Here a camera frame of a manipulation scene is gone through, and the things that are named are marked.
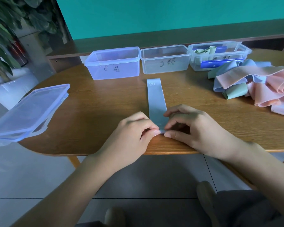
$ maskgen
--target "hand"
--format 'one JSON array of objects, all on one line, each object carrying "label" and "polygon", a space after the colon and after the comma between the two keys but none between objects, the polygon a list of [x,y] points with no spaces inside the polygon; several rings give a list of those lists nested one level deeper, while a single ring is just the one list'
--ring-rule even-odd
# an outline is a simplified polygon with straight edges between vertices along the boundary
[{"label": "hand", "polygon": [[117,172],[143,155],[150,140],[158,134],[159,127],[143,112],[138,112],[121,120],[97,155]]},{"label": "hand", "polygon": [[[187,105],[171,107],[164,116],[170,117],[165,126],[165,130],[168,131],[164,136],[186,143],[202,154],[227,161],[237,150],[248,145],[223,129],[207,113]],[[183,124],[190,127],[190,134],[170,130],[175,126],[182,127]]]}]

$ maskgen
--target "beige shoe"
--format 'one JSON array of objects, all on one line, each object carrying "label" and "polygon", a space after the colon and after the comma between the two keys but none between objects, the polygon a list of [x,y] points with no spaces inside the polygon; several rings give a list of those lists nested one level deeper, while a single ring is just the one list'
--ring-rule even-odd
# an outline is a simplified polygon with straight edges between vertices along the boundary
[{"label": "beige shoe", "polygon": [[213,209],[213,197],[216,192],[208,181],[203,181],[197,185],[197,196],[202,208],[211,219],[212,227],[220,227],[220,223]]},{"label": "beige shoe", "polygon": [[125,214],[119,207],[112,207],[106,211],[104,224],[109,227],[125,227]]}]

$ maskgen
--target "clear plastic container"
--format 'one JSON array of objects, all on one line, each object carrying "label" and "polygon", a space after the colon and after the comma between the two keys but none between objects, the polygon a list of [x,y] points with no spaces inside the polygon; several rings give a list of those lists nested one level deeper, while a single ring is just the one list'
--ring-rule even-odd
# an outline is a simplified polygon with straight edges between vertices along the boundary
[{"label": "clear plastic container", "polygon": [[92,52],[84,65],[94,80],[139,76],[140,56],[139,47],[99,50]]},{"label": "clear plastic container", "polygon": [[212,70],[232,60],[243,62],[252,52],[237,41],[191,44],[188,49],[191,52],[189,64],[195,71]]},{"label": "clear plastic container", "polygon": [[54,112],[68,97],[69,87],[62,84],[36,89],[4,114],[0,118],[0,146],[44,132]]},{"label": "clear plastic container", "polygon": [[191,52],[185,45],[141,49],[144,74],[176,72],[188,68]]}]

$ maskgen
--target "teal wall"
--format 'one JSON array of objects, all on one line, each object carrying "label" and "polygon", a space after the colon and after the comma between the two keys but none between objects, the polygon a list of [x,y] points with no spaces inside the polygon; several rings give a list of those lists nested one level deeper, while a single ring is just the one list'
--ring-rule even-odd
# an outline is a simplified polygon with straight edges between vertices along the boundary
[{"label": "teal wall", "polygon": [[73,39],[284,18],[284,0],[57,2]]}]

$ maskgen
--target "forearm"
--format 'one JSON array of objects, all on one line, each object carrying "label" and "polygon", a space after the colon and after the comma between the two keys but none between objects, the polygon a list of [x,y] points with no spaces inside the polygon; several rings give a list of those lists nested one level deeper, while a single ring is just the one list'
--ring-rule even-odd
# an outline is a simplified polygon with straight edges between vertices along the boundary
[{"label": "forearm", "polygon": [[24,214],[12,227],[73,227],[92,197],[113,173],[98,158],[88,156],[59,187]]},{"label": "forearm", "polygon": [[257,144],[228,161],[242,172],[284,215],[284,163]]}]

